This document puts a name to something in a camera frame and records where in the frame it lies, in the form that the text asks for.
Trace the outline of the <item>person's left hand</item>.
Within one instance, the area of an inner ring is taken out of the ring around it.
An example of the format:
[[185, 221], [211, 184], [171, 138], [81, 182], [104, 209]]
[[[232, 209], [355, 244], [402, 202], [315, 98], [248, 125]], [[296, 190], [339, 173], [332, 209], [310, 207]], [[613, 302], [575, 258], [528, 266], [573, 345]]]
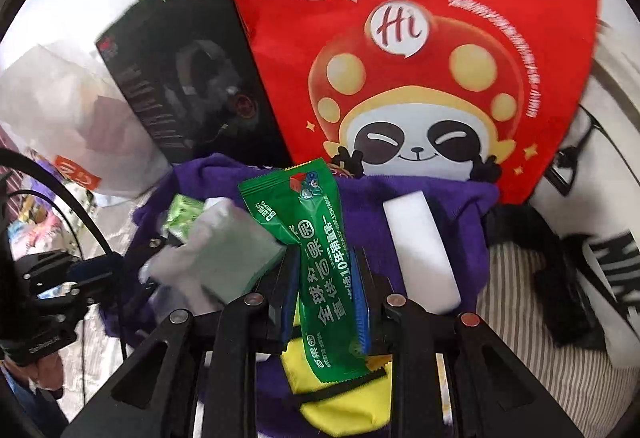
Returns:
[[58, 352], [40, 358], [28, 366], [21, 366], [20, 370], [39, 388], [56, 392], [64, 386], [64, 366]]

